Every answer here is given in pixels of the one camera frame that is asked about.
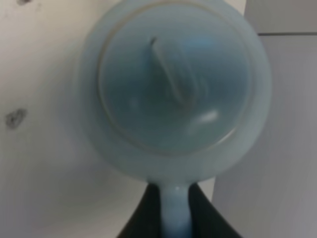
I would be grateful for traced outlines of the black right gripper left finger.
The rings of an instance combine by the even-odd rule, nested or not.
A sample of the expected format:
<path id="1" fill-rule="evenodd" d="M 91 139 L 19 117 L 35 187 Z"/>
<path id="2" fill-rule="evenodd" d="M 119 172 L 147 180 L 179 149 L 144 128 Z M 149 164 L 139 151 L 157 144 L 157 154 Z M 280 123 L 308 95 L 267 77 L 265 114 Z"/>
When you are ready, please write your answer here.
<path id="1" fill-rule="evenodd" d="M 156 185 L 148 184 L 139 205 L 118 237 L 161 237 L 160 196 Z"/>

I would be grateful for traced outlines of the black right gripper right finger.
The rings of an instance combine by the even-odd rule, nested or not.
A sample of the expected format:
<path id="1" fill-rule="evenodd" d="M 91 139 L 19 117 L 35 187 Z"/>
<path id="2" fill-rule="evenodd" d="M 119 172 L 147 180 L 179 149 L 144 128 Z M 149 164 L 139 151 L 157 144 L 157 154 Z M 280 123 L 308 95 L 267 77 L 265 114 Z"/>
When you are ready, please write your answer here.
<path id="1" fill-rule="evenodd" d="M 189 205 L 194 238 L 241 238 L 223 218 L 197 184 L 189 189 Z"/>

